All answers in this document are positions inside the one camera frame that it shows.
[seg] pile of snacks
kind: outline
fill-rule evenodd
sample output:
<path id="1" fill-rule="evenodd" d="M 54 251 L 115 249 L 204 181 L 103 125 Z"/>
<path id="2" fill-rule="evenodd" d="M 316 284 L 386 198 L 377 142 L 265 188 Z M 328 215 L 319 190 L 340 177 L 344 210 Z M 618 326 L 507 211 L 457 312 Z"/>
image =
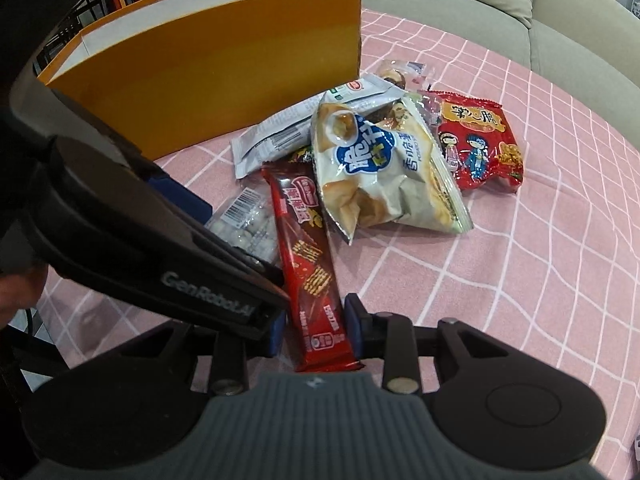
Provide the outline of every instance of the pile of snacks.
<path id="1" fill-rule="evenodd" d="M 513 191 L 522 182 L 522 154 L 502 107 L 431 91 L 431 77 L 423 64 L 386 60 L 375 75 L 232 140 L 236 177 L 262 168 L 273 208 L 252 182 L 209 228 L 268 262 L 279 247 L 298 371 L 361 367 L 345 332 L 326 221 L 349 244 L 358 227 L 390 221 L 462 234 L 473 223 L 461 190 L 493 177 Z"/>

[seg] red wafer bar package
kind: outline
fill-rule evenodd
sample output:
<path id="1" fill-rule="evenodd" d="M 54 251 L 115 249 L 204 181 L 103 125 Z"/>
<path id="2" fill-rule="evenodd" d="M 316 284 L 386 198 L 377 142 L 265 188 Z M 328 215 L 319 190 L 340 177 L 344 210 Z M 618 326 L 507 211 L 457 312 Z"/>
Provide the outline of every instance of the red wafer bar package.
<path id="1" fill-rule="evenodd" d="M 357 370 L 362 365 L 346 335 L 313 167 L 282 160 L 263 165 L 262 175 L 271 186 L 290 320 L 302 355 L 296 371 Z"/>
<path id="2" fill-rule="evenodd" d="M 512 191 L 522 184 L 522 154 L 502 105 L 452 92 L 442 99 L 438 140 L 460 189 L 474 189 L 499 177 Z"/>

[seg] blue logo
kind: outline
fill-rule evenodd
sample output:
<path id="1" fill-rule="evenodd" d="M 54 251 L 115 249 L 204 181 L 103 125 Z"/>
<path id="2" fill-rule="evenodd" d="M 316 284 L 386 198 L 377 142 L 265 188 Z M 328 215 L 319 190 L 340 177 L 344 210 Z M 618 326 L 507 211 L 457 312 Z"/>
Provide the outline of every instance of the blue logo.
<path id="1" fill-rule="evenodd" d="M 359 115 L 356 115 L 356 122 L 358 137 L 353 144 L 336 148 L 335 157 L 349 174 L 384 170 L 391 162 L 391 153 L 396 145 L 394 134 L 367 123 Z"/>

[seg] human hand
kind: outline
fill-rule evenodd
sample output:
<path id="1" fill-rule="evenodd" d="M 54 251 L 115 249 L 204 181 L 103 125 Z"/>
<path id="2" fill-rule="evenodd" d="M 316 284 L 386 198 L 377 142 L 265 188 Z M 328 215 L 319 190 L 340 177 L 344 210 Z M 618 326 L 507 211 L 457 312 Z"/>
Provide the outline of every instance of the human hand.
<path id="1" fill-rule="evenodd" d="M 47 281 L 49 266 L 38 264 L 23 274 L 0 274 L 0 329 L 22 308 L 36 305 Z"/>

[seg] pink checkered tablecloth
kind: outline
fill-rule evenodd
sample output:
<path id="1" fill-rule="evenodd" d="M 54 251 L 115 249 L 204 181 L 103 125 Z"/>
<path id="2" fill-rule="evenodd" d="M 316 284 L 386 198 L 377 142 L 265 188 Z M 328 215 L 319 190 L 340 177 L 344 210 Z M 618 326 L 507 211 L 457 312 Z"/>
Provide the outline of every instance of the pink checkered tablecloth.
<path id="1" fill-rule="evenodd" d="M 594 464 L 629 478 L 640 418 L 638 151 L 566 92 L 462 38 L 368 10 L 362 36 L 363 72 L 381 59 L 425 62 L 436 69 L 437 89 L 501 102 L 526 172 L 516 195 L 485 187 L 466 196 L 476 225 L 466 235 L 387 224 L 360 230 L 351 247 L 332 236 L 341 294 L 357 292 L 369 310 L 420 325 L 457 317 L 590 384 L 608 420 Z M 229 150 L 238 133 L 160 164 L 220 206 L 239 189 Z M 70 365 L 162 320 L 54 272 L 39 309 Z M 250 363 L 253 376 L 274 368 L 290 370 L 286 352 Z M 422 376 L 425 389 L 436 389 L 428 359 Z"/>

